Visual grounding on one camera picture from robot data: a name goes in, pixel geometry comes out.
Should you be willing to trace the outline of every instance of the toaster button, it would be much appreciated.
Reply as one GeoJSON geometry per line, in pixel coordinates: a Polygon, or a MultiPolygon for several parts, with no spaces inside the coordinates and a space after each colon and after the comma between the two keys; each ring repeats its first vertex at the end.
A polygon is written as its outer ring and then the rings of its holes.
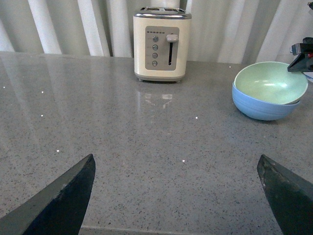
{"type": "Polygon", "coordinates": [[[153,41],[156,43],[156,42],[158,42],[158,36],[154,36],[153,37],[153,41]]]}

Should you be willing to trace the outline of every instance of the toaster lever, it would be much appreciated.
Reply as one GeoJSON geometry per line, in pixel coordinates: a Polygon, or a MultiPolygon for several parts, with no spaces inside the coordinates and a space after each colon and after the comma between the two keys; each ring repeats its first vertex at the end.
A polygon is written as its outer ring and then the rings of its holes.
{"type": "Polygon", "coordinates": [[[177,34],[168,34],[168,35],[166,35],[166,40],[167,40],[169,43],[178,42],[178,35],[177,35],[177,34]]]}

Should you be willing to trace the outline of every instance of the curtain fold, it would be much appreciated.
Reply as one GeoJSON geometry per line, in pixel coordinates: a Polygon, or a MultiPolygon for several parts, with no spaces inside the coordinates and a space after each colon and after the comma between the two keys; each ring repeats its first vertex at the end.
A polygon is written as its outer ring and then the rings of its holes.
{"type": "Polygon", "coordinates": [[[45,0],[28,0],[44,53],[62,54],[45,0]]]}
{"type": "Polygon", "coordinates": [[[290,63],[290,46],[313,37],[307,0],[3,0],[0,50],[133,57],[144,6],[191,12],[188,60],[290,63]]]}
{"type": "Polygon", "coordinates": [[[79,11],[90,55],[110,56],[99,4],[95,0],[78,0],[79,11]]]}
{"type": "Polygon", "coordinates": [[[0,19],[0,51],[14,51],[12,43],[0,19]]]}

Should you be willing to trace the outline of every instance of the blue bowl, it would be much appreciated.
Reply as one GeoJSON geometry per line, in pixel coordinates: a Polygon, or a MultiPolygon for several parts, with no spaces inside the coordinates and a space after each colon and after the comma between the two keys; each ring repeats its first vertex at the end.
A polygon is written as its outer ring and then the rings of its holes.
{"type": "Polygon", "coordinates": [[[232,88],[233,101],[236,107],[250,118],[257,120],[277,120],[286,117],[299,104],[274,104],[250,97],[238,90],[234,83],[232,88]]]}

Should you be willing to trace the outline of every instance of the black object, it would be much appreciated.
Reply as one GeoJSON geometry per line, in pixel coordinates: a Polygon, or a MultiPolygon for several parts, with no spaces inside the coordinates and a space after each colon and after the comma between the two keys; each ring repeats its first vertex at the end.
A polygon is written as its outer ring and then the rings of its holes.
{"type": "Polygon", "coordinates": [[[313,235],[313,184],[265,155],[257,169],[283,234],[313,235]]]}
{"type": "Polygon", "coordinates": [[[89,154],[31,199],[0,219],[0,235],[77,235],[95,175],[89,154]]]}
{"type": "Polygon", "coordinates": [[[308,2],[308,6],[313,10],[313,2],[308,2]]]}
{"type": "Polygon", "coordinates": [[[289,72],[301,71],[311,72],[313,71],[313,57],[309,54],[313,53],[313,38],[304,38],[303,43],[297,43],[291,46],[293,55],[297,55],[297,58],[288,66],[289,72]]]}

